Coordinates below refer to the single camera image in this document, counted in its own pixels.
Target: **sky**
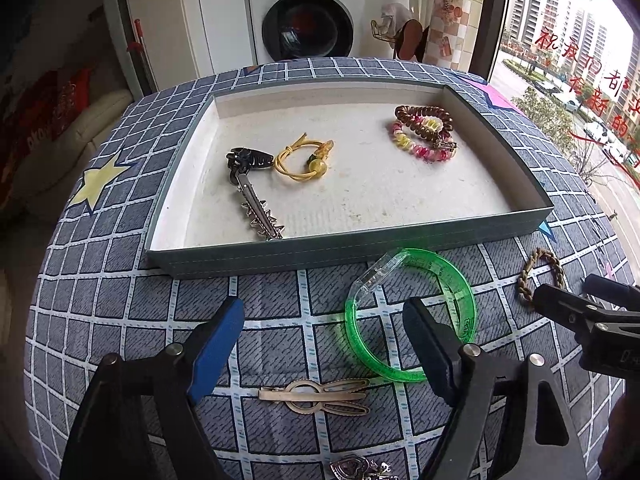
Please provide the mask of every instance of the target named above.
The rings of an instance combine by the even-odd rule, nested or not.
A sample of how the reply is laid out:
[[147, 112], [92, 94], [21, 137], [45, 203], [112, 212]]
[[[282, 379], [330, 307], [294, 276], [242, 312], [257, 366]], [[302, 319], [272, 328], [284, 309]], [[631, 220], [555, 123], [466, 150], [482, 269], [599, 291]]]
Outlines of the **sky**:
[[[622, 13], [612, 0], [572, 0], [572, 7], [583, 8], [596, 16], [596, 26], [603, 24], [607, 27], [607, 41], [605, 44], [605, 59], [602, 60], [602, 74], [608, 76], [618, 70], [620, 81], [624, 80], [626, 69], [631, 57], [633, 32]], [[609, 89], [609, 81], [603, 80], [600, 89], [604, 93], [615, 93]]]

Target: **table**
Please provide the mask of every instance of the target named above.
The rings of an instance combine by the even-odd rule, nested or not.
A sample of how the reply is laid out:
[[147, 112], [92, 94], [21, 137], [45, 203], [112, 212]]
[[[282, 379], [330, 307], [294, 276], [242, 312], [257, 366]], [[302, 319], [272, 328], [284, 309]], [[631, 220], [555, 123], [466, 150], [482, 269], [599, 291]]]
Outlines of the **table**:
[[[89, 173], [99, 184], [78, 194], [84, 184], [80, 179], [70, 204], [79, 202], [74, 197], [86, 200], [67, 207], [47, 249], [26, 335], [30, 432], [38, 462], [52, 479], [59, 475], [69, 428], [102, 355], [115, 351], [134, 359], [184, 341], [227, 294], [245, 302], [244, 331], [218, 386], [196, 410], [233, 478], [332, 478], [328, 462], [357, 453], [391, 464], [401, 479], [417, 479], [450, 413], [426, 382], [372, 378], [363, 401], [370, 413], [359, 418], [299, 415], [284, 404], [257, 399], [260, 386], [284, 386], [298, 378], [325, 383], [370, 377], [348, 348], [341, 323], [347, 290], [366, 262], [180, 281], [163, 274], [143, 253], [159, 189], [210, 95], [336, 77], [448, 85], [500, 132], [545, 187], [555, 209], [540, 230], [441, 254], [472, 285], [478, 304], [476, 342], [486, 351], [520, 359], [538, 352], [552, 366], [571, 407], [587, 470], [597, 476], [596, 458], [622, 382], [582, 370], [573, 334], [522, 306], [515, 281], [528, 255], [541, 246], [561, 259], [573, 292], [580, 293], [581, 279], [592, 272], [612, 272], [620, 282], [632, 283], [606, 215], [558, 150], [482, 78], [412, 62], [335, 58], [247, 67], [163, 90], [131, 105], [102, 145], [89, 165], [102, 168]], [[533, 285], [552, 282], [550, 268], [542, 264], [532, 276]], [[417, 365], [402, 328], [402, 302], [421, 296], [437, 310], [443, 303], [438, 294], [419, 274], [404, 270], [362, 313], [364, 339], [395, 366]], [[149, 439], [170, 478], [168, 454], [148, 400]], [[486, 478], [503, 411], [504, 400], [498, 400], [473, 478]]]

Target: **brown braided hair tie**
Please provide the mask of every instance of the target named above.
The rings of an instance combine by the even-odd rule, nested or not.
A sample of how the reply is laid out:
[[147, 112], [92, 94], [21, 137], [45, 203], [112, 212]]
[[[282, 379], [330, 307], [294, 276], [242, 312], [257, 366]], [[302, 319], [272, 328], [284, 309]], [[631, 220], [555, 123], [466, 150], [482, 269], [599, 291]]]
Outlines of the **brown braided hair tie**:
[[524, 264], [524, 269], [522, 269], [522, 272], [518, 276], [518, 281], [516, 282], [518, 293], [520, 294], [520, 300], [530, 307], [533, 307], [533, 293], [527, 286], [527, 280], [529, 279], [529, 272], [533, 269], [533, 266], [540, 258], [545, 259], [549, 266], [551, 266], [556, 286], [564, 288], [564, 270], [562, 270], [560, 260], [558, 260], [551, 251], [543, 249], [542, 247], [536, 248], [531, 253], [527, 263]]
[[449, 113], [438, 106], [399, 106], [396, 108], [396, 118], [410, 128], [424, 140], [435, 142], [440, 136], [440, 132], [434, 132], [422, 125], [420, 117], [437, 117], [442, 121], [442, 131], [445, 137], [449, 137], [453, 131], [453, 119]]

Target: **green plastic wristband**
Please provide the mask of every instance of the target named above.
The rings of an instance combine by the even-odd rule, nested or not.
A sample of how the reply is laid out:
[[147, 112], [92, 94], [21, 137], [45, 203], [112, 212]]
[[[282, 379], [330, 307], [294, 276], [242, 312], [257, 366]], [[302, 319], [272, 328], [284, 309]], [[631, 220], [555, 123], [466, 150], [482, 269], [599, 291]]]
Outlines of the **green plastic wristband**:
[[367, 368], [385, 379], [400, 383], [418, 383], [426, 379], [421, 369], [398, 370], [383, 363], [365, 345], [356, 322], [358, 301], [371, 294], [395, 268], [405, 266], [418, 267], [435, 275], [458, 338], [463, 343], [471, 343], [476, 334], [476, 300], [471, 287], [452, 263], [424, 249], [403, 249], [396, 254], [387, 253], [367, 269], [367, 272], [351, 285], [344, 304], [344, 323], [351, 349]]

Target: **box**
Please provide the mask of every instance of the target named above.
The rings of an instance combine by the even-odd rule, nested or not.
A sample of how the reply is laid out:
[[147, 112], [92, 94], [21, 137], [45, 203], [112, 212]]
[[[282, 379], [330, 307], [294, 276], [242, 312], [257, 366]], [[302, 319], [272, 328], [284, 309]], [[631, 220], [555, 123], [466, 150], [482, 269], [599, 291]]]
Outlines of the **box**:
[[[392, 142], [401, 104], [451, 114], [458, 143], [451, 160], [427, 164]], [[334, 141], [329, 170], [302, 183], [274, 169], [250, 172], [258, 198], [285, 226], [283, 240], [260, 240], [229, 182], [225, 155], [238, 146], [276, 155], [305, 132]], [[312, 152], [297, 150], [287, 167], [304, 171]], [[447, 86], [288, 83], [206, 103], [164, 183], [145, 249], [174, 278], [255, 274], [515, 237], [535, 231], [552, 208], [511, 146]]]

